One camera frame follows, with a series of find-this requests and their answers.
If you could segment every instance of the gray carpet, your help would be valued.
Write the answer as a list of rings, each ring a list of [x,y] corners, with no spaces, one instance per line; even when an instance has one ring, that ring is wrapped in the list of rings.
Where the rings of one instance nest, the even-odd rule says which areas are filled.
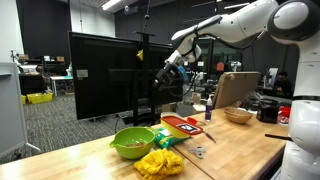
[[[192,107],[178,103],[177,113],[191,115]],[[24,105],[28,143],[39,147],[42,153],[69,147],[79,143],[113,135],[117,130],[132,126],[118,120],[116,114],[108,115],[96,121],[77,120],[74,96],[59,95],[53,101],[42,104]],[[34,149],[21,147],[0,158],[0,164],[38,155]]]

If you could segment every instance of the wooden tabletop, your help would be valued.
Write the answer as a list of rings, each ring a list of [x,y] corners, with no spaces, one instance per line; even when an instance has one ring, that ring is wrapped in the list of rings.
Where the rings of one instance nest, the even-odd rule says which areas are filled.
[[[193,115],[204,121],[204,113]],[[202,126],[217,141],[205,134],[175,145],[174,148],[196,164],[213,179],[257,179],[283,152],[285,141],[265,137],[265,134],[288,135],[284,125],[262,123],[255,115],[244,125],[227,120],[223,109],[214,110],[212,121]],[[204,147],[204,158],[199,159],[189,148]]]
[[[109,136],[3,164],[0,166],[0,179],[142,179],[133,167],[134,160],[121,158],[114,148],[109,148],[113,139],[114,136]],[[170,150],[183,157],[173,148]],[[166,179],[210,179],[183,158],[185,168],[182,173]]]

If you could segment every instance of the light fixture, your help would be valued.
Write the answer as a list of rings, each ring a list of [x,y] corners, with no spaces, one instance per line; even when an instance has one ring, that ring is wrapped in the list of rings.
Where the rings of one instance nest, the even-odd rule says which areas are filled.
[[[242,7],[242,6],[246,6],[249,5],[250,3],[242,3],[242,4],[236,4],[236,5],[232,5],[232,6],[226,6],[224,7],[224,9],[231,9],[231,8],[236,8],[236,7]]]
[[[105,11],[107,9],[109,9],[110,7],[114,6],[115,4],[117,4],[118,2],[120,2],[121,0],[109,0],[108,2],[106,2],[103,6],[102,9]]]

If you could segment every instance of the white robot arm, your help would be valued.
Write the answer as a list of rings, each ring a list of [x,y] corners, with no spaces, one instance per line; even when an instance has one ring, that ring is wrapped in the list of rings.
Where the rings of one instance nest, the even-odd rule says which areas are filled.
[[[318,0],[258,0],[230,15],[216,15],[198,25],[175,33],[176,51],[156,75],[154,87],[161,90],[184,61],[201,55],[194,43],[201,36],[225,42],[241,41],[268,31],[282,44],[297,44],[299,65],[291,108],[289,135],[281,179],[320,179],[320,3]]]

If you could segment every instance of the computer screen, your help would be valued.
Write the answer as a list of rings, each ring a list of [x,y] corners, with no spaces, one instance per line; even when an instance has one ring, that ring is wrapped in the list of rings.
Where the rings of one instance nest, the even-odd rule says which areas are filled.
[[[143,89],[143,62],[136,57],[139,41],[69,32],[77,119],[132,110],[133,95],[143,97],[173,49],[150,43],[148,90]],[[174,91],[182,94],[182,86]],[[168,90],[154,92],[156,105],[181,101]]]

